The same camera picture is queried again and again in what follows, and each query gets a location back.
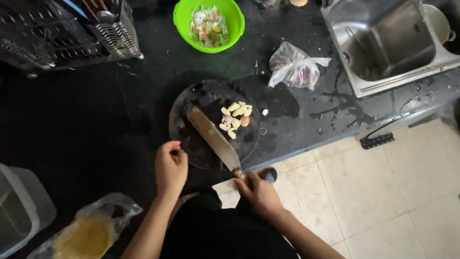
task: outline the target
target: knife blade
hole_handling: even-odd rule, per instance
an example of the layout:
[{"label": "knife blade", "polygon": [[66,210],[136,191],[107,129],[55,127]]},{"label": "knife blade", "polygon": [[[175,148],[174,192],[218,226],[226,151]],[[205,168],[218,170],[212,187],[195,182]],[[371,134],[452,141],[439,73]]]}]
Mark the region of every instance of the knife blade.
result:
[{"label": "knife blade", "polygon": [[187,119],[235,177],[246,180],[247,175],[241,169],[240,159],[235,150],[206,115],[198,107],[193,106],[187,113]]}]

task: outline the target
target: stainless steel sink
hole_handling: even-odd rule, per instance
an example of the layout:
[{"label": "stainless steel sink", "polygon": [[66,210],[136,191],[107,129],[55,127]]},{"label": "stainless steel sink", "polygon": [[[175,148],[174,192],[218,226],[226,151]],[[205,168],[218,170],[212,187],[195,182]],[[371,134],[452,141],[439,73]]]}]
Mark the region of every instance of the stainless steel sink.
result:
[{"label": "stainless steel sink", "polygon": [[460,0],[336,0],[322,14],[357,97],[460,65],[460,37],[444,44],[422,12],[442,11],[460,33]]}]

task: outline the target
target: hand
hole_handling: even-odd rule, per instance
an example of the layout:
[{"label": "hand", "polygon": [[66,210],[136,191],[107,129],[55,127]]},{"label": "hand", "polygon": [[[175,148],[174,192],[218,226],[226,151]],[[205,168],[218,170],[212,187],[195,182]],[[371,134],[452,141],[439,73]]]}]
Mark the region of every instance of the hand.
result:
[{"label": "hand", "polygon": [[180,141],[163,144],[156,152],[155,173],[158,196],[176,202],[187,180],[189,158],[180,148]]},{"label": "hand", "polygon": [[256,173],[251,172],[247,176],[251,186],[241,179],[235,179],[238,191],[249,201],[257,214],[268,221],[276,220],[286,210],[275,188]]}]

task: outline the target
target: dish rack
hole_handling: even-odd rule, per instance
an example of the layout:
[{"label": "dish rack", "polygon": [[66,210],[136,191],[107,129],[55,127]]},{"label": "dish rack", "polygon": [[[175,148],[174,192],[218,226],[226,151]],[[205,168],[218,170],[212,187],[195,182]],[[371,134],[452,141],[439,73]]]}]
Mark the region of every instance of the dish rack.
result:
[{"label": "dish rack", "polygon": [[144,58],[125,1],[113,0],[121,7],[118,21],[111,24],[83,24],[54,0],[12,1],[9,6],[0,4],[0,60],[28,71],[28,77],[40,71]]}]

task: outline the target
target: tile floor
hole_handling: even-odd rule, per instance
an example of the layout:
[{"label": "tile floor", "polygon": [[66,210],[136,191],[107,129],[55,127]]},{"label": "tile floor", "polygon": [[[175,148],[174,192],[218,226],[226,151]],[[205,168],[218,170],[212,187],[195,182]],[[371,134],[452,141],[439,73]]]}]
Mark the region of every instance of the tile floor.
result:
[{"label": "tile floor", "polygon": [[[345,258],[460,258],[460,136],[440,120],[363,150],[346,138],[273,165],[284,206]],[[224,208],[240,196],[214,185]]]}]

